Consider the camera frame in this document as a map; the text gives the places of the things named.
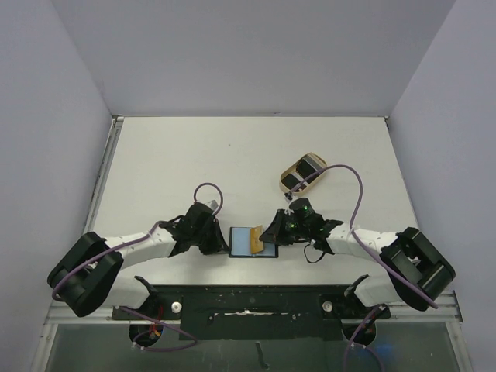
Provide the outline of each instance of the black metal base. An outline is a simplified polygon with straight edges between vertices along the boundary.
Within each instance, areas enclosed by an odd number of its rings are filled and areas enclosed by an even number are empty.
[[[156,286],[164,307],[162,319],[181,320],[181,328],[198,339],[294,339],[322,337],[341,340],[342,319],[363,319],[370,309],[344,297],[347,285],[317,286]],[[182,311],[171,311],[173,302]],[[332,311],[322,304],[332,302]],[[156,317],[156,309],[140,311]],[[389,318],[387,312],[383,318]],[[114,320],[137,319],[114,310]]]

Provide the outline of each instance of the gray wall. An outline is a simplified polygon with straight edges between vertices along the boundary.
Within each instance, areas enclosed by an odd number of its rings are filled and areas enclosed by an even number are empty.
[[[27,370],[110,115],[49,0],[0,2],[0,370]]]
[[[114,114],[388,115],[454,0],[53,0]]]
[[[496,366],[496,2],[458,0],[391,116],[421,227],[453,262],[477,372]]]

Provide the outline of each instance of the silver bolt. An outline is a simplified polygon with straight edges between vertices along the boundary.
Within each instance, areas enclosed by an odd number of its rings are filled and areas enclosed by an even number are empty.
[[[174,314],[181,312],[182,308],[183,308],[183,305],[181,305],[180,302],[173,302],[172,306],[170,307],[170,309],[172,310],[172,312]]]
[[[331,301],[326,301],[322,304],[322,308],[324,309],[325,312],[331,312],[332,311],[332,302]]]

